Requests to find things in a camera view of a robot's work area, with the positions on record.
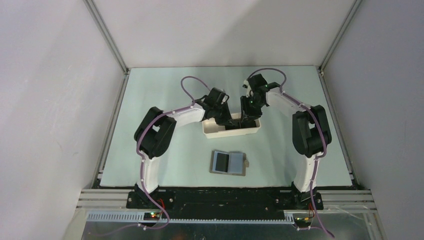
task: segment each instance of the white tabletop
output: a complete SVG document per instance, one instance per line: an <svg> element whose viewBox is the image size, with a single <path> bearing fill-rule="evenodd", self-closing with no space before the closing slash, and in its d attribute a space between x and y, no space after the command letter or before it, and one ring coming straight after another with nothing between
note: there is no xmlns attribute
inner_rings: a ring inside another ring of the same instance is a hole
<svg viewBox="0 0 424 240"><path fill-rule="evenodd" d="M167 67L133 68L119 111L100 185L133 186L140 177L140 157L136 154L134 132L151 107L169 111L187 106L190 98L182 91L180 80L195 76L210 88L224 89L229 95L232 113L240 112L240 96L246 94L243 80L260 67ZM318 186L350 186L350 175L339 139L314 66L279 66L287 75L287 93L312 106L324 106L332 143L321 160ZM268 83L281 83L280 73L260 72ZM184 81L185 88L198 99L209 91L194 79ZM303 159L292 144L292 119L276 108L262 108L261 129L257 133L207 139L202 123L178 128L167 152L161 158L160 186L176 187L270 187L290 186L296 164ZM246 176L209 173L213 150L246 153L249 167Z"/></svg>

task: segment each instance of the gray wall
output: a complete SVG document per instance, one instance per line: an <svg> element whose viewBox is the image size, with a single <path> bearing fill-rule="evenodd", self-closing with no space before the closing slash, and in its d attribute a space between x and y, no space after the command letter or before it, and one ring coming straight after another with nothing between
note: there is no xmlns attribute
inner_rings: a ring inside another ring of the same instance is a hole
<svg viewBox="0 0 424 240"><path fill-rule="evenodd" d="M0 239L58 240L123 73L82 0L0 1Z"/></svg>
<svg viewBox="0 0 424 240"><path fill-rule="evenodd" d="M422 239L424 1L364 1L324 70L390 240Z"/></svg>

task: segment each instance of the white wall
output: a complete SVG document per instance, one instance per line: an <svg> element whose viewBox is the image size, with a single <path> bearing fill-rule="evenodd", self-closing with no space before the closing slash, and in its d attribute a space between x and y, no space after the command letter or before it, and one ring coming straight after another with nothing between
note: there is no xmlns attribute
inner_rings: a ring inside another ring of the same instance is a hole
<svg viewBox="0 0 424 240"><path fill-rule="evenodd" d="M0 238L60 239L123 77L82 0L0 3Z"/></svg>
<svg viewBox="0 0 424 240"><path fill-rule="evenodd" d="M363 1L324 77L390 240L423 239L424 1Z"/></svg>
<svg viewBox="0 0 424 240"><path fill-rule="evenodd" d="M129 67L319 65L354 0L96 0Z"/></svg>

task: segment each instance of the metal frame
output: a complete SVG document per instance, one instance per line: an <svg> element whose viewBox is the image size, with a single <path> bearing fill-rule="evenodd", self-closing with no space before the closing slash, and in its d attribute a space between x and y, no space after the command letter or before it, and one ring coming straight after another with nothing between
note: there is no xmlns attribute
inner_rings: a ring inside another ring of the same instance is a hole
<svg viewBox="0 0 424 240"><path fill-rule="evenodd" d="M110 48L113 56L115 57L119 66L124 72L124 78L122 81L122 85L120 87L119 95L117 97L114 110L109 121L108 131L105 136L102 151L96 165L97 168L95 169L95 172L93 174L93 178L91 182L91 186L93 186L93 183L95 182L96 179L102 178L103 169L106 163L106 158L107 158L109 148L111 145L115 126L118 120L118 115L119 115L121 104L124 98L124 93L128 83L130 71L128 70L128 67L125 64L125 61L123 57L121 56L118 50L118 47L111 36L111 33L109 32L96 4L94 3L94 0L84 0L84 2L87 6L88 11L92 15L93 20L95 21L100 33L102 34L102 36L104 37L104 40L106 41L108 47ZM345 158L345 162L349 170L349 173L351 174L352 183L356 187L358 186L357 183L359 181L357 176L355 176L355 167L352 164L351 159L349 158L345 141L343 139L339 122L337 120L337 115L336 115L336 112L335 112L335 109L329 94L329 90L327 88L327 85L324 79L323 71L325 67L327 66L333 52L337 48L337 45L339 44L340 40L345 34L349 24L354 18L361 3L362 3L362 0L354 1L336 37L334 38L330 48L328 49L324 59L322 60L321 65L317 67L318 76L322 85L322 89L324 91L325 98L329 106L329 111L335 126L336 134L340 141L340 146ZM128 218L129 216L139 216L140 213L151 210L151 209L126 209L127 197L130 191L131 191L130 189L122 189L122 188L83 189L81 191L78 203L76 205L76 211L77 212L82 211L84 212L84 214L86 213L86 215L88 216L88 219L86 219L86 221L91 221L93 219L91 219L90 216L92 216L93 218L99 217L99 216L93 215L96 213L97 214L107 213L108 216L126 216L126 218ZM381 220L377 212L377 207L374 203L374 199L372 197L370 190L318 190L318 192L321 193L322 195L322 201L324 205L324 210L319 210L318 212L323 214L362 214L363 220L367 224L370 239L372 240L387 239L382 227ZM305 210L287 210L285 212L288 214L288 216L307 213L307 211ZM136 221L139 221L141 218L136 217L135 219ZM104 218L102 219L102 221L116 222L116 221L120 221L120 219ZM195 219L173 219L172 221L175 223L199 223L199 221ZM207 222L202 221L202 223L216 224L216 222L214 221L207 221ZM263 224L264 222L249 221L249 224L255 224L255 223Z"/></svg>

